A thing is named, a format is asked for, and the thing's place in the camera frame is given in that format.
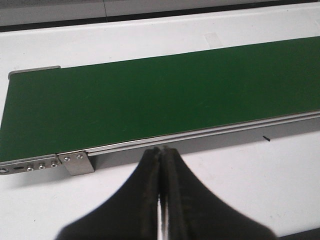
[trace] white table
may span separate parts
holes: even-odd
[[[313,36],[320,2],[0,33],[0,115],[11,71]],[[210,190],[278,236],[320,227],[319,118],[169,146]],[[101,155],[92,174],[71,177],[59,167],[0,176],[0,239],[53,239],[108,199],[144,149]]]

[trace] bolt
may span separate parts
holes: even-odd
[[[46,165],[44,163],[39,164],[39,169],[45,169],[45,168],[46,168]]]
[[[29,165],[29,166],[26,168],[26,170],[27,170],[28,172],[33,171],[33,170],[34,170],[34,166]]]
[[[51,162],[51,167],[52,167],[52,168],[58,167],[57,161],[52,161],[52,162]]]
[[[6,169],[6,168],[0,168],[0,174],[5,174],[5,173],[7,173],[7,172],[9,172],[8,169]]]

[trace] small black speck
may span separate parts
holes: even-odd
[[[271,139],[270,138],[268,138],[268,137],[266,137],[266,136],[262,136],[265,140],[267,140],[268,142],[270,142],[271,141]]]

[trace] metal edge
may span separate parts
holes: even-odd
[[[20,73],[26,73],[26,72],[34,72],[34,71],[40,71],[40,70],[48,70],[48,69],[60,69],[61,66],[44,66],[44,67],[37,67],[37,68],[30,68],[30,69],[22,69],[22,70],[15,70],[11,71],[8,74],[8,79],[10,80],[10,77],[12,74],[20,74]]]
[[[78,149],[75,151],[61,152],[57,154],[5,161],[5,162],[0,162],[0,170],[5,168],[5,169],[8,169],[9,172],[0,173],[0,175],[8,175],[8,174],[25,172],[27,171],[27,168],[29,165],[36,166],[42,163],[44,163],[48,168],[51,168],[52,162],[55,162],[56,167],[58,167],[62,165],[58,156],[62,156],[62,155],[71,155],[79,152],[86,152],[87,155],[90,157],[90,156],[96,156],[100,154],[107,154],[107,153],[118,152],[123,150],[148,147],[148,146],[159,145],[159,144],[167,144],[167,143],[172,143],[172,142],[177,142],[182,140],[202,138],[202,137],[208,137],[213,135],[220,135],[220,134],[274,126],[279,124],[292,123],[292,122],[315,119],[315,118],[320,118],[320,110],[298,113],[298,114],[291,114],[291,115],[286,115],[282,117],[248,121],[243,123],[235,123],[235,124],[211,127],[206,129],[200,129],[200,130],[186,131],[186,132],[175,133],[170,135],[150,137],[150,138],[120,142],[115,144],[108,144],[108,145],[97,146],[97,147],[90,147],[86,149]],[[15,170],[14,168],[16,167],[23,167],[23,169]]]

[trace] green conveyor belt surface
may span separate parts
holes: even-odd
[[[0,161],[319,109],[320,37],[14,73]]]

